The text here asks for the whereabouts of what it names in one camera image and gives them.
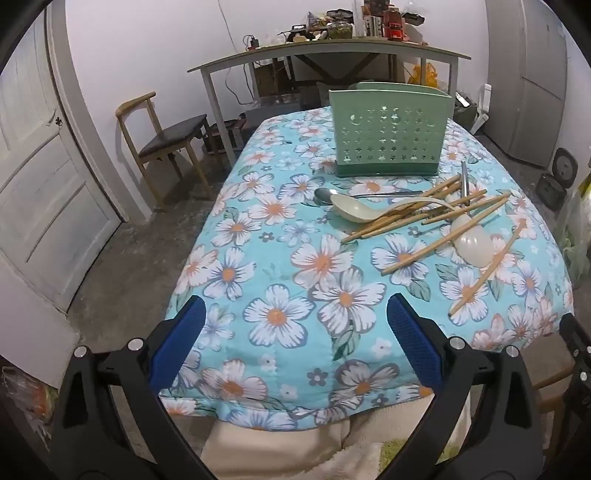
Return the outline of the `white ceramic soup spoon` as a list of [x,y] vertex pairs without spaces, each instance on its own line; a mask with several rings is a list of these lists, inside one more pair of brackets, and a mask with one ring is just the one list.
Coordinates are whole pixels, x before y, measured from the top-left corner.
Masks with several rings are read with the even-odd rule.
[[494,247],[490,235],[476,224],[453,241],[457,254],[478,268],[487,267],[493,260]]

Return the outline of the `bamboo chopstick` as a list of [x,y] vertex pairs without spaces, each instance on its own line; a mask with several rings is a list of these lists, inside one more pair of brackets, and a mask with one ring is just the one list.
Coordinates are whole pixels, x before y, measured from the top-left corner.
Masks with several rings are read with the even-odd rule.
[[439,215],[436,217],[429,218],[429,219],[423,221],[422,224],[423,225],[430,225],[430,224],[444,221],[444,220],[455,219],[455,218],[457,218],[465,213],[468,213],[472,210],[488,207],[488,206],[496,204],[498,202],[505,202],[510,197],[510,195],[511,195],[511,193],[505,193],[505,194],[498,195],[495,197],[486,198],[484,200],[480,200],[476,203],[473,203],[469,206],[461,207],[461,208],[453,210],[449,213],[445,213],[445,214],[442,214],[442,215]]
[[370,222],[370,230],[380,229],[400,219],[422,213],[424,210],[443,209],[444,211],[454,210],[455,206],[447,201],[447,197],[460,189],[460,176],[456,175],[451,179],[439,183],[428,190],[423,196],[401,200],[394,204],[386,213],[380,215],[377,220]]
[[487,190],[478,190],[468,197],[459,198],[451,203],[452,208],[440,206],[438,208],[429,209],[429,210],[422,210],[422,209],[415,209],[412,210],[408,215],[404,215],[397,219],[389,220],[387,223],[383,223],[379,226],[372,226],[367,227],[367,229],[363,230],[363,232],[359,235],[360,239],[371,238],[383,233],[387,233],[390,231],[394,231],[398,228],[416,223],[418,221],[425,221],[429,218],[436,217],[445,213],[449,213],[453,210],[459,209],[461,207],[468,206],[468,203],[472,200],[481,200],[487,194]]
[[486,208],[485,210],[483,210],[482,212],[480,212],[476,216],[471,217],[468,221],[464,221],[464,222],[460,222],[460,223],[454,222],[454,224],[457,224],[457,227],[453,227],[450,234],[448,234],[447,236],[441,237],[440,239],[436,240],[435,242],[433,242],[433,243],[427,245],[426,247],[424,247],[423,249],[419,250],[417,253],[412,254],[408,258],[405,258],[404,260],[399,261],[396,264],[389,265],[386,269],[384,269],[382,271],[382,275],[386,276],[386,275],[392,274],[402,268],[405,268],[408,265],[411,265],[411,264],[415,263],[416,261],[424,258],[425,256],[427,256],[431,252],[437,250],[438,248],[445,245],[446,243],[454,242],[455,240],[459,239],[462,235],[464,235],[468,231],[470,231],[473,228],[475,228],[476,226],[478,226],[482,220],[489,217],[491,214],[493,214],[499,208],[501,208],[503,205],[505,205],[508,201],[508,198],[509,198],[508,195],[502,195],[497,202],[495,202],[494,204],[492,204],[491,206],[489,206],[488,208]]
[[480,276],[476,283],[470,286],[466,293],[462,296],[462,299],[451,308],[448,316],[452,318],[457,312],[459,312],[470,300],[476,295],[478,290],[485,284],[489,277],[494,273],[497,267],[502,263],[504,257],[509,253],[513,244],[520,238],[521,231],[526,227],[527,222],[522,219],[519,225],[516,227],[512,237],[506,242],[505,247],[496,255],[493,256],[491,263],[488,265],[486,271]]
[[363,226],[359,230],[356,230],[350,234],[348,237],[342,239],[342,244],[352,242],[356,239],[361,239],[363,236],[369,235],[373,232],[380,233],[384,228],[390,227],[396,224],[398,221],[405,220],[407,218],[414,216],[423,218],[424,214],[422,213],[421,209],[431,204],[438,203],[440,206],[443,206],[447,209],[453,208],[450,207],[443,200],[443,198],[447,194],[453,193],[460,188],[460,179],[461,175],[458,174],[445,182],[439,183],[430,190],[425,191],[421,199],[418,197],[413,197],[409,201],[404,201],[401,203],[401,205],[395,206],[384,215],[379,216],[377,220],[370,222],[367,226]]

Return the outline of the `floral turquoise tablecloth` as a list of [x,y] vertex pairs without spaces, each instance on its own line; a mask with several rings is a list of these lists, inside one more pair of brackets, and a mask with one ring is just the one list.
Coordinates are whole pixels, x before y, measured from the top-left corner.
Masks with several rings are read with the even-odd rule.
[[334,186],[386,207],[394,194],[428,190],[425,178],[335,176],[329,108],[260,124],[221,187],[171,296],[175,316],[204,299],[204,329],[160,393],[174,414],[211,415],[266,431],[319,427],[418,399],[420,385],[388,324],[403,295],[450,336],[482,350],[530,345],[573,309],[559,248],[507,170],[456,123],[446,130],[439,181],[462,169],[470,188],[504,195],[486,219],[502,255],[487,280],[452,245],[411,255],[447,235],[418,223],[349,240],[351,223],[315,202]]

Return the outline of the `white panel door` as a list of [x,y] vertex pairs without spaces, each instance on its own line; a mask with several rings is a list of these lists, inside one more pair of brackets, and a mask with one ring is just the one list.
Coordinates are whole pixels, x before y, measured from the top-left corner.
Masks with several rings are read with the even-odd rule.
[[1,74],[1,251],[67,311],[119,224],[59,105],[40,14]]

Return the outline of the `black rice cooker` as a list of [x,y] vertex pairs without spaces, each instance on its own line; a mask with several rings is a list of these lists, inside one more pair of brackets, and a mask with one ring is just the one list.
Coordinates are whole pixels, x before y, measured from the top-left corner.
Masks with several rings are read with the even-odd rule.
[[567,196],[567,191],[574,185],[578,174],[578,162],[565,148],[558,148],[549,172],[543,173],[535,187],[539,200],[548,209],[558,212]]

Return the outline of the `wooden chair black seat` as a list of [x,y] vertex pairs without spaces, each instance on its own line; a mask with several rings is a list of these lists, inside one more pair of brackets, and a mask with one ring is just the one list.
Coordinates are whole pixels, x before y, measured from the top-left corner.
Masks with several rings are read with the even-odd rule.
[[[197,115],[175,123],[172,126],[163,128],[152,101],[155,96],[156,93],[152,91],[123,102],[117,107],[115,117],[123,135],[123,139],[143,177],[143,180],[146,182],[150,192],[156,200],[157,206],[161,210],[165,209],[164,200],[153,181],[149,178],[146,165],[154,160],[162,161],[167,159],[172,165],[177,177],[182,179],[182,173],[176,163],[175,153],[176,151],[183,149],[188,154],[189,161],[191,162],[194,171],[197,173],[201,185],[204,187],[206,197],[209,200],[214,200],[211,185],[209,185],[204,170],[197,159],[197,154],[195,154],[191,145],[193,139],[202,140],[204,137],[211,135],[211,126],[207,120],[207,115]],[[154,137],[140,150],[136,149],[131,134],[125,125],[126,118],[137,108],[146,109],[149,120],[155,131]]]

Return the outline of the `green perforated utensil holder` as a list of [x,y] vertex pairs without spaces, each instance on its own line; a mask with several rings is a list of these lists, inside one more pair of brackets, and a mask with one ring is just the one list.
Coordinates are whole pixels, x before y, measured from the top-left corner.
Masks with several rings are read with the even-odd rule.
[[429,86],[360,82],[329,91],[335,174],[433,176],[454,99]]

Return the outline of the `grey refrigerator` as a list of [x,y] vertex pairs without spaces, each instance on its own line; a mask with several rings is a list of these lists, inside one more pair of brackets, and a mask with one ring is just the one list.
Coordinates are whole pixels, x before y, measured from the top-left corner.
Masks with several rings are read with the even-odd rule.
[[562,23],[542,1],[491,0],[485,5],[492,87],[485,133],[505,155],[545,168],[565,105]]

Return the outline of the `clutter pile on desk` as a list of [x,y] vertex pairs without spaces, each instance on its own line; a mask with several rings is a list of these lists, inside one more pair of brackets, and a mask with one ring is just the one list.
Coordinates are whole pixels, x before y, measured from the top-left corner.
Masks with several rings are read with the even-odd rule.
[[424,21],[410,1],[238,1],[233,24],[254,49],[365,37],[421,44]]

